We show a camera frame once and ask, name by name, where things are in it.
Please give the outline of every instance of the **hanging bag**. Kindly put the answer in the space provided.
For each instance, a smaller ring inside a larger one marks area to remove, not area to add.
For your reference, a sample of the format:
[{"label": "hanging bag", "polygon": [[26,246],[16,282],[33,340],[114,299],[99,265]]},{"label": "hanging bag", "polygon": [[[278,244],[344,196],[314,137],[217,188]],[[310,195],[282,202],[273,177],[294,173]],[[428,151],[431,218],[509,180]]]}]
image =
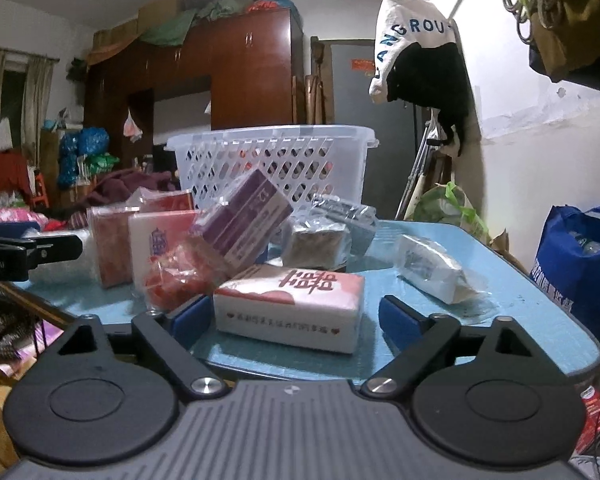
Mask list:
[{"label": "hanging bag", "polygon": [[544,224],[531,279],[600,341],[600,250],[587,253],[572,233],[600,244],[600,207],[554,206]]}]

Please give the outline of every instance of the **brown wooden wardrobe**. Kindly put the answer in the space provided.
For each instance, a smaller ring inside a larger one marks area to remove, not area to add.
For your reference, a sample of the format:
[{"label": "brown wooden wardrobe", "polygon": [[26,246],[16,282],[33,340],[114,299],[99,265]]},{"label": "brown wooden wardrobe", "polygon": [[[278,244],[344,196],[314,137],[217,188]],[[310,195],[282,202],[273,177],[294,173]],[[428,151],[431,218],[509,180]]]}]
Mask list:
[{"label": "brown wooden wardrobe", "polygon": [[[214,130],[304,123],[304,94],[293,88],[303,79],[302,30],[289,9],[250,12],[192,27],[178,47],[136,40],[92,66],[84,124],[106,129],[128,168],[152,152],[155,101],[210,89]],[[122,135],[129,109],[143,132],[135,143]]]}]

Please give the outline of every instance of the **maroon blanket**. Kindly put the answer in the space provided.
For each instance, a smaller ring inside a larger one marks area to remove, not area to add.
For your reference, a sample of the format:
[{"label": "maroon blanket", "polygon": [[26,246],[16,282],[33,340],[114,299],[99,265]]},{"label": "maroon blanket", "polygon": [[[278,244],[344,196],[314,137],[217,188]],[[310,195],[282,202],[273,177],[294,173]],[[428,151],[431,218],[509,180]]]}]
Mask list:
[{"label": "maroon blanket", "polygon": [[127,200],[139,187],[151,191],[175,191],[171,173],[145,174],[137,170],[120,170],[109,173],[86,197],[76,203],[75,210],[86,211],[90,207],[115,204]]}]

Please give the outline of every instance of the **green plastic bag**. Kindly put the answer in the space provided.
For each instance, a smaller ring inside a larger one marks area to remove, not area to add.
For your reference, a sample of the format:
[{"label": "green plastic bag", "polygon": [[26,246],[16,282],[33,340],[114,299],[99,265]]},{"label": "green plastic bag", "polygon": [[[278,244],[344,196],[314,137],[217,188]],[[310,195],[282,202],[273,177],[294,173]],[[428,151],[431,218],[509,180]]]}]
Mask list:
[{"label": "green plastic bag", "polygon": [[99,173],[110,173],[113,167],[120,162],[120,159],[110,153],[102,155],[90,155],[87,157],[89,175],[93,176]]},{"label": "green plastic bag", "polygon": [[410,219],[415,222],[456,225],[483,244],[490,241],[487,226],[464,191],[453,182],[446,186],[436,184],[435,188],[423,194]]}]

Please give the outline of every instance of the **white wall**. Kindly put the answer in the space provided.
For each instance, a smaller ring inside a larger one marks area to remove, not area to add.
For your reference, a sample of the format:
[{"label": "white wall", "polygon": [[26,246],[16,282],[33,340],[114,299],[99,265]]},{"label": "white wall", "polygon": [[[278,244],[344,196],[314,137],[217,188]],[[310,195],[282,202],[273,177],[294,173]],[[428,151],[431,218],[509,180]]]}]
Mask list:
[{"label": "white wall", "polygon": [[372,40],[382,0],[293,0],[302,16],[304,73],[311,73],[310,38]]},{"label": "white wall", "polygon": [[203,133],[211,130],[211,116],[205,108],[211,92],[188,94],[157,101],[154,105],[154,144],[163,144],[179,134]]},{"label": "white wall", "polygon": [[456,22],[482,134],[456,180],[530,269],[552,205],[600,205],[600,92],[533,72],[502,0],[465,0]]},{"label": "white wall", "polygon": [[91,46],[94,32],[41,10],[0,0],[0,47],[60,58],[46,112],[49,119],[62,108],[75,105],[75,85],[66,80],[66,69],[74,56],[81,57]]}]

